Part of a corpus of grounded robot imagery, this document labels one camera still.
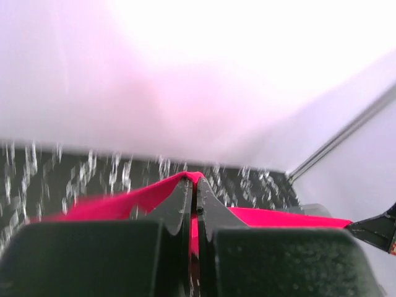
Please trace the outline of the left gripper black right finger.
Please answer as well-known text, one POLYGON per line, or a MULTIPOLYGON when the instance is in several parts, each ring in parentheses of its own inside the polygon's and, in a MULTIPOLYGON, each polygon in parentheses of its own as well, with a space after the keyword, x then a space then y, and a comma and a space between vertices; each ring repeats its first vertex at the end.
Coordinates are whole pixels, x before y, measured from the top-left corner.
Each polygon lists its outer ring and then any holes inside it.
POLYGON ((342 228, 253 228, 197 183, 202 296, 381 296, 359 244, 342 228))

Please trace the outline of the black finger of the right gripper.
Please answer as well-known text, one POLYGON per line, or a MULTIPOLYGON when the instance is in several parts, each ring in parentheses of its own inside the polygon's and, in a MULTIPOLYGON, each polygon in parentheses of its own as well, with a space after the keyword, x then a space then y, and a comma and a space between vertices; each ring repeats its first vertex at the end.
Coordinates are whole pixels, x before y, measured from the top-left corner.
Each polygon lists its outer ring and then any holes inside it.
POLYGON ((350 223, 345 229, 382 251, 395 252, 395 204, 384 213, 350 223))

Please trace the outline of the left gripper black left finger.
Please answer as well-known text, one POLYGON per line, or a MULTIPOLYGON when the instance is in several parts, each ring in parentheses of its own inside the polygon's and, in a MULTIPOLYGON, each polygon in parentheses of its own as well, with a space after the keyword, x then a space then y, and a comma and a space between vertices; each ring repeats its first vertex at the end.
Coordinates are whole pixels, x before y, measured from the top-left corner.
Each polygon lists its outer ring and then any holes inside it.
POLYGON ((189 296, 192 182, 135 220, 34 223, 1 257, 2 296, 189 296))

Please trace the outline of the pink red t shirt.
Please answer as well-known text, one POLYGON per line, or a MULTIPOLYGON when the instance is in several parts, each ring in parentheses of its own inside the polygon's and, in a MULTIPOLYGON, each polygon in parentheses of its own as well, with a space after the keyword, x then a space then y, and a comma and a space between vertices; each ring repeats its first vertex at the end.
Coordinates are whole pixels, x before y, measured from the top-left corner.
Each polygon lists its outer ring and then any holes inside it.
MULTIPOLYGON (((204 175, 200 172, 181 172, 163 179, 147 187, 114 197, 99 197, 88 202, 80 202, 73 206, 68 213, 59 213, 42 219, 43 222, 79 222, 125 220, 133 206, 142 207, 146 211, 153 210, 176 189, 176 185, 183 178, 197 186, 204 175)), ((240 207, 226 208, 236 218, 241 219, 249 227, 278 227, 278 228, 326 228, 342 230, 351 222, 339 218, 327 218, 310 215, 298 215, 279 211, 248 209, 240 207)))

